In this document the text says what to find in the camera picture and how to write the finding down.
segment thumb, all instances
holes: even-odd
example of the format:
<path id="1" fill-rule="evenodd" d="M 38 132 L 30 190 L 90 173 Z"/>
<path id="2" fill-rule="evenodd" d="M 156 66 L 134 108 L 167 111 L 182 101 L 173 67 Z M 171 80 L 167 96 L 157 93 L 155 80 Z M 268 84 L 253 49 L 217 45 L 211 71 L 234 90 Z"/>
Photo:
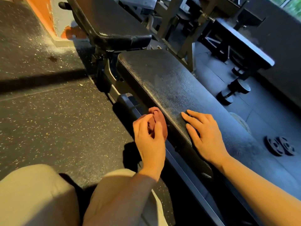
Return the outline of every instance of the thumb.
<path id="1" fill-rule="evenodd" d="M 160 121 L 156 122 L 154 132 L 155 132 L 155 139 L 157 139 L 157 138 L 163 139 L 164 138 L 163 137 L 163 128 L 162 128 L 162 124 Z"/>

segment khaki trousers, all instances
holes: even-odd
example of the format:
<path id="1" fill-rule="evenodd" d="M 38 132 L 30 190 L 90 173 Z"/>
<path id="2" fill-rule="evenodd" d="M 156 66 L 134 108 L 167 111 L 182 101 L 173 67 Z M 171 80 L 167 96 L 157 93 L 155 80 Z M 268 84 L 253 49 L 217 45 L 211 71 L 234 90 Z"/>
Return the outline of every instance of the khaki trousers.
<path id="1" fill-rule="evenodd" d="M 91 197 L 84 222 L 114 198 L 134 174 L 128 169 L 106 174 Z M 48 165 L 17 169 L 0 181 L 0 225 L 79 226 L 75 189 Z M 162 204 L 153 191 L 139 225 L 167 225 Z"/>

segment red cloth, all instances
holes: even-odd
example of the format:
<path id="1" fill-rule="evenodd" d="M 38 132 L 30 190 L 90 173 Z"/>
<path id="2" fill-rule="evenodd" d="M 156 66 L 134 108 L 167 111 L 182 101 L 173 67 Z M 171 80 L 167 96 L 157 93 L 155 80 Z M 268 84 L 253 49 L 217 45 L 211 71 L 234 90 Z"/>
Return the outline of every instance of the red cloth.
<path id="1" fill-rule="evenodd" d="M 160 121 L 162 124 L 162 129 L 163 129 L 163 136 L 164 139 L 166 141 L 167 139 L 167 125 L 166 125 L 166 121 L 165 118 L 163 116 L 163 113 L 159 110 L 159 108 L 157 107 L 152 107 L 148 109 L 148 113 L 149 114 L 153 114 L 153 117 L 150 118 L 150 120 L 148 121 L 148 133 L 152 135 L 152 137 L 155 137 L 155 132 L 154 132 L 154 128 L 155 128 L 155 124 L 157 121 Z M 142 115 L 141 117 L 138 118 L 138 120 L 140 120 L 141 118 L 145 117 L 146 114 Z"/>

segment black weight plate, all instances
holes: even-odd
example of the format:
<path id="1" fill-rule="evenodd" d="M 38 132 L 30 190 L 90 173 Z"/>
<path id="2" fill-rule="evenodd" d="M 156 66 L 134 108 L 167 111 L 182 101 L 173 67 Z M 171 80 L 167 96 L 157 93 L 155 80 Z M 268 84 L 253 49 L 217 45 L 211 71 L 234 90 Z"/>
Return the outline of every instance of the black weight plate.
<path id="1" fill-rule="evenodd" d="M 296 149 L 293 145 L 291 145 L 287 138 L 285 137 L 277 137 L 277 141 L 282 145 L 284 152 L 289 156 L 295 156 L 296 155 Z"/>
<path id="2" fill-rule="evenodd" d="M 268 150 L 276 155 L 276 156 L 283 156 L 284 155 L 284 149 L 281 146 L 280 142 L 272 137 L 266 136 L 265 137 L 265 144 L 268 148 Z"/>

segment forearm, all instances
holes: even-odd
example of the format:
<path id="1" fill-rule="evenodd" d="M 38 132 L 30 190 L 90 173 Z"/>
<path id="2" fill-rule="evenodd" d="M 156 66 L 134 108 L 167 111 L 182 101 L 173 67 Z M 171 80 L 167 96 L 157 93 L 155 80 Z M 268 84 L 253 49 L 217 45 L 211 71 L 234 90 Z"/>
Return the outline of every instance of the forearm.
<path id="1" fill-rule="evenodd" d="M 230 157 L 220 171 L 231 181 L 265 225 L 297 226 L 301 202 Z"/>
<path id="2" fill-rule="evenodd" d="M 142 169 L 133 176 L 115 198 L 104 206 L 84 226 L 137 225 L 145 203 L 156 180 Z"/>

